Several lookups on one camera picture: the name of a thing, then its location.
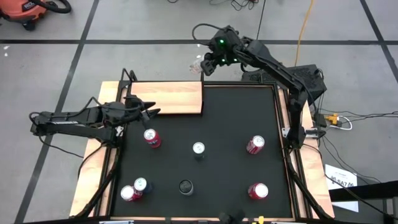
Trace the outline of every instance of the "soda can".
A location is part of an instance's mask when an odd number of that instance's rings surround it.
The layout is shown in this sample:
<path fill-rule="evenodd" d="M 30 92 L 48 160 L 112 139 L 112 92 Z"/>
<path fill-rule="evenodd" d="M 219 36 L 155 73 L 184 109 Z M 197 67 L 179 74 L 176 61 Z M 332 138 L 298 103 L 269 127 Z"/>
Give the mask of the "soda can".
<path fill-rule="evenodd" d="M 144 194 L 148 194 L 152 191 L 152 184 L 150 184 L 145 178 L 138 178 L 134 181 L 134 188 Z"/>
<path fill-rule="evenodd" d="M 134 187 L 130 185 L 124 186 L 120 194 L 123 200 L 127 202 L 138 200 L 142 196 L 142 192 L 136 191 Z"/>
<path fill-rule="evenodd" d="M 265 141 L 261 136 L 254 136 L 246 146 L 246 150 L 250 154 L 257 154 L 264 147 Z"/>
<path fill-rule="evenodd" d="M 157 134 L 157 132 L 153 129 L 146 130 L 144 132 L 144 138 L 145 141 L 148 142 L 148 144 L 154 149 L 159 147 L 160 144 L 162 143 L 159 134 Z"/>
<path fill-rule="evenodd" d="M 205 157 L 205 145 L 202 142 L 196 142 L 192 149 L 196 160 L 201 160 Z"/>
<path fill-rule="evenodd" d="M 180 193 L 185 196 L 193 194 L 193 183 L 191 180 L 183 180 L 180 182 Z"/>
<path fill-rule="evenodd" d="M 264 199 L 268 195 L 268 187 L 262 183 L 255 183 L 249 187 L 248 193 L 252 199 Z"/>

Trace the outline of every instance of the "black table surface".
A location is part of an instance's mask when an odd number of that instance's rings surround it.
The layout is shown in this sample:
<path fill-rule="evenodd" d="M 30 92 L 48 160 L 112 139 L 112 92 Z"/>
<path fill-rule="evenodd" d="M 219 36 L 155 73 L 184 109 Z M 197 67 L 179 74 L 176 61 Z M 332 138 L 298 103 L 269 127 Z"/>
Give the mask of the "black table surface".
<path fill-rule="evenodd" d="M 241 208 L 247 217 L 292 218 L 273 88 L 205 87 L 204 102 L 202 115 L 155 117 L 150 125 L 162 139 L 157 149 L 145 142 L 141 124 L 128 126 L 111 216 L 218 217 Z M 255 135 L 266 144 L 251 155 L 246 145 Z M 200 162 L 194 160 L 195 142 L 206 147 Z M 124 201 L 121 189 L 138 177 L 151 182 L 153 191 L 139 201 Z M 189 197 L 178 191 L 183 179 L 193 182 Z M 256 182 L 268 186 L 264 200 L 248 196 Z"/>

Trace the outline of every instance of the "can lid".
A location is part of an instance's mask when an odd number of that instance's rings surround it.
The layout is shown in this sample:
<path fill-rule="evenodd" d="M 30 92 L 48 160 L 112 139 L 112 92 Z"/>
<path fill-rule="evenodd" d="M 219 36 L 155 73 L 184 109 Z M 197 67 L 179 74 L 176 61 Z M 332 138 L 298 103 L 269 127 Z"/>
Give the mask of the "can lid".
<path fill-rule="evenodd" d="M 120 192 L 120 195 L 122 196 L 122 198 L 123 198 L 124 200 L 128 200 L 128 199 L 132 198 L 132 196 L 134 195 L 134 189 L 133 189 L 133 187 L 131 187 L 131 186 L 129 186 L 129 185 L 124 186 L 124 187 L 122 188 L 122 191 Z"/>
<path fill-rule="evenodd" d="M 265 141 L 264 141 L 264 138 L 261 136 L 254 136 L 253 143 L 255 146 L 261 147 L 261 146 L 264 146 Z"/>
<path fill-rule="evenodd" d="M 182 193 L 189 193 L 192 189 L 192 182 L 190 180 L 183 180 L 180 182 L 180 191 Z"/>
<path fill-rule="evenodd" d="M 134 181 L 134 188 L 139 191 L 143 191 L 147 187 L 147 180 L 145 178 L 138 178 Z"/>
<path fill-rule="evenodd" d="M 254 189 L 258 197 L 264 198 L 268 195 L 268 187 L 265 184 L 257 184 Z"/>
<path fill-rule="evenodd" d="M 153 129 L 148 129 L 148 130 L 145 130 L 145 132 L 144 132 L 144 138 L 145 138 L 146 140 L 152 140 L 152 139 L 154 139 L 154 138 L 155 138 L 155 135 L 156 135 L 156 132 L 155 132 L 155 130 L 153 130 Z"/>
<path fill-rule="evenodd" d="M 192 147 L 194 153 L 201 154 L 205 151 L 205 145 L 202 142 L 196 142 Z"/>

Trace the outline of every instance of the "orange vacuum cleaner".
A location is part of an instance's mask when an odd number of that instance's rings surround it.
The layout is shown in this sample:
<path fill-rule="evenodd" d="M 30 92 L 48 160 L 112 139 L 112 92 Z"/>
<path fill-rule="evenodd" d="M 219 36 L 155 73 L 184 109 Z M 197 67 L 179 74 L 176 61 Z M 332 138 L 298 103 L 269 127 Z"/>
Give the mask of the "orange vacuum cleaner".
<path fill-rule="evenodd" d="M 47 10 L 66 14 L 72 10 L 67 0 L 59 0 L 64 8 L 57 6 L 55 2 L 44 0 L 0 0 L 0 18 L 10 22 L 17 22 L 24 26 L 25 30 L 34 30 L 35 23 L 44 17 Z"/>

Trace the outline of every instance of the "yellow connector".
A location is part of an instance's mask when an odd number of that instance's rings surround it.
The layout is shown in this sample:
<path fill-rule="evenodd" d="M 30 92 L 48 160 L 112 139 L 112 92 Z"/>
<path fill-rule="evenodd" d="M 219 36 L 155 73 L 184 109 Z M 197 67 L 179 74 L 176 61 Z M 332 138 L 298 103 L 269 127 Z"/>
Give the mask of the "yellow connector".
<path fill-rule="evenodd" d="M 264 217 L 263 216 L 259 217 L 259 224 L 264 224 Z"/>
<path fill-rule="evenodd" d="M 337 125 L 338 114 L 334 113 L 333 115 L 325 116 L 325 119 L 330 121 L 332 125 Z"/>

